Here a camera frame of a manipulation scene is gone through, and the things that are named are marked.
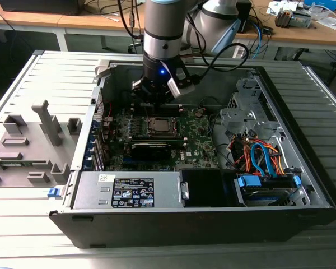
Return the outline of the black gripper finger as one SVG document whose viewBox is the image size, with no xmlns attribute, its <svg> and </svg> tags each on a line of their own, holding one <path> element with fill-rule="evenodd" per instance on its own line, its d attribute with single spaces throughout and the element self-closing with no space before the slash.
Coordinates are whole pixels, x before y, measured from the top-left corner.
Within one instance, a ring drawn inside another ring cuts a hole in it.
<svg viewBox="0 0 336 269">
<path fill-rule="evenodd" d="M 167 84 L 162 84 L 156 94 L 156 110 L 164 104 L 170 103 L 174 100 L 174 97 Z"/>
<path fill-rule="evenodd" d="M 144 104 L 149 104 L 153 111 L 160 108 L 160 93 L 154 83 L 145 77 L 132 82 L 132 93 Z"/>
</svg>

